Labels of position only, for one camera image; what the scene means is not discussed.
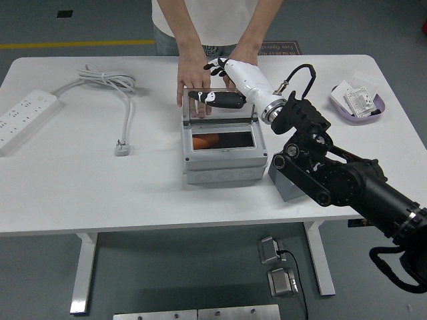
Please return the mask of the person's left hand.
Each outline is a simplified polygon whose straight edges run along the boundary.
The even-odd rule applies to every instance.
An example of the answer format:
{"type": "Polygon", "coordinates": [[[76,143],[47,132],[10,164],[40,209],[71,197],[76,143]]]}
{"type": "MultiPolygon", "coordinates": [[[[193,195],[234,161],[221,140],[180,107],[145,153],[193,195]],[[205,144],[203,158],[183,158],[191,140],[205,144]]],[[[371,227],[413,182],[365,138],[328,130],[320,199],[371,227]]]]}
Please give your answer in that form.
{"type": "MultiPolygon", "coordinates": [[[[233,51],[229,54],[228,57],[230,59],[233,59],[236,61],[242,61],[244,63],[249,63],[251,65],[258,64],[258,51],[252,48],[248,49],[240,45],[236,46],[236,48],[233,49],[233,51]]],[[[223,80],[226,85],[226,88],[233,89],[236,87],[232,82],[232,80],[227,75],[223,76],[223,80]]]]}

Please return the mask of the person's right hand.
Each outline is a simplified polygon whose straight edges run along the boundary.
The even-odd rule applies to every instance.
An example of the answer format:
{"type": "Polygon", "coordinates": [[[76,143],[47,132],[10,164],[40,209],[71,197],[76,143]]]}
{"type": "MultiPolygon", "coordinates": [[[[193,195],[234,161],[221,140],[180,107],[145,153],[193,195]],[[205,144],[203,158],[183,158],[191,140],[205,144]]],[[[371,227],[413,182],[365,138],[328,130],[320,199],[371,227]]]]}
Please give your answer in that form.
{"type": "Polygon", "coordinates": [[[204,69],[206,64],[207,57],[203,51],[179,54],[176,91],[176,102],[178,107],[181,107],[183,104],[185,88],[210,88],[210,73],[204,69]]]}

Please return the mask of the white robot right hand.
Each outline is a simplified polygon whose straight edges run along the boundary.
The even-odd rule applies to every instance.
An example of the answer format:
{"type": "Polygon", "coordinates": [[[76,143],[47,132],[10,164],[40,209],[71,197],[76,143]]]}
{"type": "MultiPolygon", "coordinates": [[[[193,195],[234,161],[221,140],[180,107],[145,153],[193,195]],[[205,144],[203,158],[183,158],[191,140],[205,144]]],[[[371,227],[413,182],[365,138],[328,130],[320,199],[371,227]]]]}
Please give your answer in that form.
{"type": "Polygon", "coordinates": [[[213,75],[225,73],[235,84],[237,91],[192,90],[188,96],[196,101],[226,109],[241,109],[245,103],[250,103],[256,107],[265,123],[272,123],[286,104],[286,100],[274,91],[270,82],[255,65],[217,58],[204,68],[212,69],[213,75]]]}

